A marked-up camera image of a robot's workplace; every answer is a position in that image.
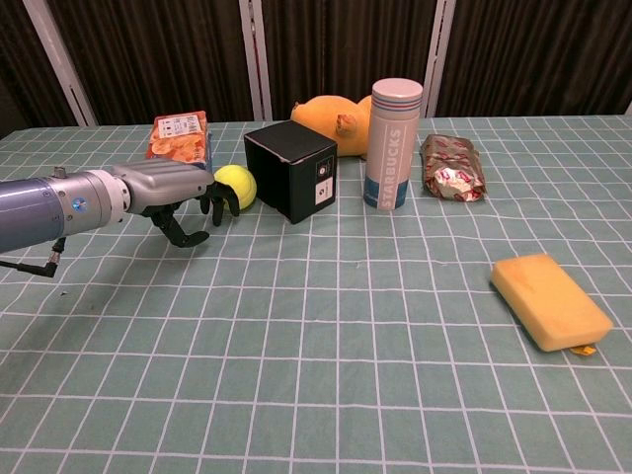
white label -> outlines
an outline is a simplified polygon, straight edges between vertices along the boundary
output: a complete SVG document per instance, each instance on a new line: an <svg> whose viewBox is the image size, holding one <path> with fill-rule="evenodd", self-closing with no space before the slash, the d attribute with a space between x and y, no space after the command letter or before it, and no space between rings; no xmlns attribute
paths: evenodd
<svg viewBox="0 0 632 474"><path fill-rule="evenodd" d="M384 145L382 151L382 169L379 177L379 198L377 208L394 209L397 188L400 183L402 167L403 141L406 137L406 125L402 130L398 125L387 124L384 127Z"/></svg>
<svg viewBox="0 0 632 474"><path fill-rule="evenodd" d="M201 131L198 116L179 116L161 118L158 120L158 136L168 138L170 136L188 135Z"/></svg>
<svg viewBox="0 0 632 474"><path fill-rule="evenodd" d="M327 178L316 185L316 203L329 199L334 195L334 178Z"/></svg>

table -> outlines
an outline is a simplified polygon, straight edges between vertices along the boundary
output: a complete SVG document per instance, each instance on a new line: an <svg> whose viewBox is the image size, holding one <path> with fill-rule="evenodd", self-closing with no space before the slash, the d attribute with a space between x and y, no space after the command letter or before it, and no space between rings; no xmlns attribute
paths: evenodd
<svg viewBox="0 0 632 474"><path fill-rule="evenodd" d="M214 123L213 164L245 163ZM0 141L0 179L140 160L149 125ZM133 217L73 236L54 280L0 269L0 472L632 472L632 118L434 118L489 195L362 203L363 163L297 225L257 202L177 249ZM3 256L41 263L49 245ZM590 357L539 351L493 262L551 254L610 315Z"/></svg>

sponge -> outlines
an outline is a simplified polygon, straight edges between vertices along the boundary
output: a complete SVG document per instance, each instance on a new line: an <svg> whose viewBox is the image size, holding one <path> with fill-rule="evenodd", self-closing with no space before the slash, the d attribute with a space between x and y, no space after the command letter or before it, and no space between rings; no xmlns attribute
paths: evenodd
<svg viewBox="0 0 632 474"><path fill-rule="evenodd" d="M496 262L492 283L546 352L595 343L612 322L548 255Z"/></svg>

tennis ball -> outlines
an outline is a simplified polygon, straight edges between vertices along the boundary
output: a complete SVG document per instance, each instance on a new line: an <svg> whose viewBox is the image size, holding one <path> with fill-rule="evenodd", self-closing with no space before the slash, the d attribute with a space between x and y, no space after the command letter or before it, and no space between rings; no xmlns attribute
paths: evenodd
<svg viewBox="0 0 632 474"><path fill-rule="evenodd" d="M239 209L252 204L257 195L257 182L248 169L239 165L222 166L215 172L215 181L230 186L239 199Z"/></svg>

dark curtain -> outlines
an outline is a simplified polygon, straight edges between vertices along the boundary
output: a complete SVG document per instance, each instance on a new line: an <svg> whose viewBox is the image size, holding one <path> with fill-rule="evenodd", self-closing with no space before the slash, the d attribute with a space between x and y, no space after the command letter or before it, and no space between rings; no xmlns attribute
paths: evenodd
<svg viewBox="0 0 632 474"><path fill-rule="evenodd" d="M424 83L435 0L264 0L275 119L331 94L358 101L384 77Z"/></svg>
<svg viewBox="0 0 632 474"><path fill-rule="evenodd" d="M239 3L48 0L97 120L253 118Z"/></svg>
<svg viewBox="0 0 632 474"><path fill-rule="evenodd" d="M22 0L0 2L0 106L0 137L77 124Z"/></svg>
<svg viewBox="0 0 632 474"><path fill-rule="evenodd" d="M630 0L456 3L438 116L623 114L630 100Z"/></svg>

